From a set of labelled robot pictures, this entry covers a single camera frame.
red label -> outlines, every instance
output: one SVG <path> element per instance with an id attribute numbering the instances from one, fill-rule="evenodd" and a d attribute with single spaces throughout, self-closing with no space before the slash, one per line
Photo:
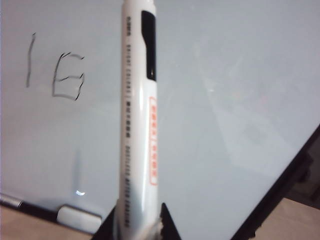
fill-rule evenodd
<path id="1" fill-rule="evenodd" d="M 158 185 L 158 162 L 157 162 L 157 100 L 149 98 L 149 168 L 150 183 Z"/>

whiteboard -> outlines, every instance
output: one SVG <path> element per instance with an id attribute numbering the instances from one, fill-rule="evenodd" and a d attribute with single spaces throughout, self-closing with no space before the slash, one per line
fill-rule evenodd
<path id="1" fill-rule="evenodd" d="M 1 193 L 114 207 L 121 4 L 2 1 Z M 320 2 L 156 7 L 159 201 L 182 239 L 228 240 L 320 123 Z"/>

white marker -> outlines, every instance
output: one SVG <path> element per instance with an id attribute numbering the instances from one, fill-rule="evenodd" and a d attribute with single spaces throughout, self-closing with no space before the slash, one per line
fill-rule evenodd
<path id="1" fill-rule="evenodd" d="M 155 14 L 153 0 L 122 5 L 119 240 L 149 238 L 159 219 Z"/>

whiteboard eraser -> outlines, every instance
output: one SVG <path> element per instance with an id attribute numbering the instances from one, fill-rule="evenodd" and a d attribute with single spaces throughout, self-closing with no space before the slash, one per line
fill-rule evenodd
<path id="1" fill-rule="evenodd" d="M 100 216 L 66 205 L 59 209 L 56 220 L 60 224 L 90 234 L 94 234 L 102 223 Z"/>

wooden surface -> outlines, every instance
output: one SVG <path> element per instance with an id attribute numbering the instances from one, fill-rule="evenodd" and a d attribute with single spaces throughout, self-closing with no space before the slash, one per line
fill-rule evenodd
<path id="1" fill-rule="evenodd" d="M 1 206 L 1 240 L 89 240 L 91 236 Z M 319 240 L 320 210 L 284 198 L 256 240 Z"/>

